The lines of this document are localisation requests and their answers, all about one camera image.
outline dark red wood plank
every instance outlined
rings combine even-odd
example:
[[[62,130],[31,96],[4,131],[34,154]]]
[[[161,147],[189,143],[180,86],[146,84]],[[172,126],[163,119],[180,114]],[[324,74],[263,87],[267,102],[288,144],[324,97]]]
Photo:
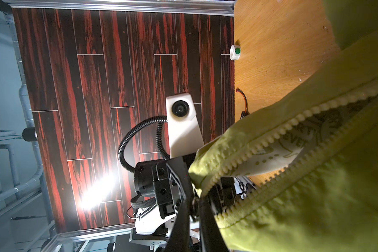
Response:
[[[102,201],[120,200],[122,197],[118,160],[109,107],[104,57],[102,55],[79,55],[78,59],[95,177],[97,181],[110,179],[112,184],[111,191]]]
[[[151,13],[154,53],[175,54],[176,33],[174,13]]]
[[[162,159],[158,152],[140,154],[140,162]]]
[[[71,10],[44,13],[67,158],[91,158]]]
[[[68,161],[71,184],[79,216],[80,230],[103,227],[100,201],[91,159]]]
[[[115,135],[116,150],[123,137],[136,126],[136,111],[135,108],[111,108],[112,122]],[[139,156],[139,140],[137,135],[130,140],[125,148],[125,159],[128,164],[136,167],[136,163],[140,162]],[[134,174],[124,169],[118,163],[119,176],[121,181],[122,191],[122,208],[124,213],[131,206],[130,200],[136,195],[134,185]],[[125,218],[125,222],[134,222],[134,220]]]
[[[196,14],[176,14],[180,91],[190,93],[194,103],[202,101],[198,18]]]
[[[111,107],[134,106],[126,12],[100,11]]]
[[[123,209],[122,204],[123,204],[123,201],[121,200],[103,202],[100,204],[104,226],[113,226],[113,225],[134,222],[133,219],[129,219],[125,216],[126,210]]]
[[[199,23],[202,133],[208,143],[222,134],[220,17],[201,15]]]
[[[197,123],[199,124],[200,127],[200,132],[202,132],[203,127],[202,127],[202,105],[200,103],[194,104],[195,110],[196,110],[196,118],[197,118]]]
[[[72,10],[78,54],[102,54],[99,11]]]
[[[135,105],[139,122],[158,115],[151,13],[127,12]],[[140,152],[155,152],[156,126],[139,132]]]
[[[179,93],[178,60],[176,55],[154,55],[156,66],[158,111],[166,115],[165,98]],[[169,153],[168,124],[164,125],[164,149]]]
[[[234,61],[229,55],[221,55],[221,85],[222,85],[222,126],[225,132],[235,123],[235,83],[234,83]]]
[[[57,111],[33,113],[49,198],[58,233],[79,229],[79,218]]]
[[[230,54],[234,44],[234,17],[220,16],[221,26],[221,53]]]
[[[32,111],[58,109],[42,9],[13,9]]]

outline camera lens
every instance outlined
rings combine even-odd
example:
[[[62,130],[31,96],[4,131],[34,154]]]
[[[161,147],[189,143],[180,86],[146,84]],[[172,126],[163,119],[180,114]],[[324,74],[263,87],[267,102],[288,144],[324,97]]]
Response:
[[[176,101],[172,105],[172,113],[177,117],[184,117],[189,111],[189,105],[186,101]]]

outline zipper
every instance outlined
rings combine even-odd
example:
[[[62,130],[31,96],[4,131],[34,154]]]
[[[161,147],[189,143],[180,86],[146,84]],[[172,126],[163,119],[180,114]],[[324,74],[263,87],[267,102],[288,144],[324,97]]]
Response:
[[[303,111],[302,113],[298,114],[296,117],[291,118],[287,122],[277,126],[273,130],[266,133],[260,141],[253,144],[253,146],[249,147],[247,151],[243,153],[236,153],[236,155],[226,159],[224,163],[226,164],[223,168],[210,180],[210,183],[206,185],[202,190],[201,196],[205,196],[210,189],[217,183],[217,181],[224,176],[227,176],[232,170],[238,167],[243,162],[247,161],[250,157],[254,154],[257,154],[258,151],[262,150],[263,147],[268,147],[270,143],[273,143],[276,139],[280,139],[282,135],[286,134],[287,131],[291,130],[293,126],[298,125],[300,122],[303,122],[306,118],[313,116],[314,114],[319,114],[321,112],[327,111],[332,108],[339,108],[341,106],[345,106],[347,104],[355,103],[359,100],[365,100],[367,98],[373,98],[378,96],[378,79],[372,81],[371,83],[356,88],[352,91],[349,91],[337,98],[331,99],[325,103],[321,103],[318,106],[313,106],[308,110]],[[284,184],[280,186],[280,183],[277,183],[281,180],[294,180],[296,178],[300,179],[305,176],[306,173],[301,172],[302,168],[304,167],[314,167],[316,164],[316,160],[319,157],[323,157],[322,155],[328,151],[328,149],[332,148],[334,143],[336,143],[339,139],[344,137],[349,130],[353,129],[353,126],[357,123],[361,123],[361,117],[358,117],[361,112],[368,113],[369,109],[371,108],[370,113],[374,113],[375,110],[373,108],[375,105],[378,104],[377,99],[374,99],[370,102],[362,111],[358,112],[352,118],[350,118],[344,125],[342,125],[333,135],[331,135],[328,139],[324,140],[323,143],[318,144],[315,148],[310,150],[304,156],[302,156],[296,163],[290,164],[287,168],[285,168],[284,172],[279,171],[279,174],[276,174],[274,177],[270,178],[270,181],[267,181],[263,184],[258,190],[253,191],[246,199],[237,201],[233,206],[226,209],[225,212],[218,214],[215,216],[217,223],[224,223],[227,222],[227,218],[231,216],[231,218],[235,218],[236,214],[233,213],[240,213],[244,211],[243,207],[247,206],[248,208],[254,202],[261,204],[266,202],[267,200],[274,197],[274,192],[279,190],[279,187],[283,187]]]

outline gray pipe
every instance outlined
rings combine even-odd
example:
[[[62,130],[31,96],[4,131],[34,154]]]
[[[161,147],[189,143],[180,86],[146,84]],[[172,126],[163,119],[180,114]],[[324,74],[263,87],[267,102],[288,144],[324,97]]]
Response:
[[[0,144],[0,149],[8,150],[8,158],[10,159],[10,170],[11,170],[11,176],[13,178],[13,185],[18,186],[20,184],[20,178],[18,177],[18,169],[17,169],[17,164],[15,162],[14,147],[11,144]]]
[[[18,90],[18,95],[20,97],[20,102],[22,106],[22,111],[24,113],[25,123],[27,127],[35,127],[34,118],[32,115],[31,103],[29,102],[28,89],[26,87],[26,80],[25,80],[25,74],[24,74],[24,66],[22,65],[20,45],[18,44],[17,31],[15,29],[14,16],[10,12],[11,8],[4,8],[4,9],[1,8],[0,10],[4,13],[5,19],[8,23],[8,26],[10,28],[10,32],[12,35],[14,52],[17,59],[18,70],[20,72],[20,77],[21,77],[21,87]],[[41,174],[42,174],[42,176],[39,177],[39,181],[41,183],[43,202],[45,205],[45,211],[46,211],[46,216],[47,216],[47,223],[49,224],[54,220],[54,216],[53,216],[52,207],[50,205],[49,191],[47,189],[45,174],[43,172],[41,152],[39,150],[38,142],[31,142],[31,143],[32,143],[32,149],[34,151],[35,159],[38,164],[38,170],[41,171]],[[50,232],[50,235],[53,236],[55,234],[55,227],[52,226],[49,232]]]
[[[43,169],[40,168],[36,171],[36,173],[32,176],[30,180],[28,180],[26,183],[22,183],[18,186],[15,186],[5,192],[0,193],[0,201],[7,199],[11,195],[16,194],[19,191],[24,190],[27,188],[30,184],[36,182],[41,176],[42,176]]]

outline wooden table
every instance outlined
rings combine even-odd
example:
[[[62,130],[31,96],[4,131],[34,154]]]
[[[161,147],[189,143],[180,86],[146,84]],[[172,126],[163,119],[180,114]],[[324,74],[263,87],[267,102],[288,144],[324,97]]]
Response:
[[[238,0],[235,5],[235,88],[249,112],[280,100],[340,52],[320,0]],[[235,120],[244,101],[235,94]],[[252,176],[258,185],[275,172]]]

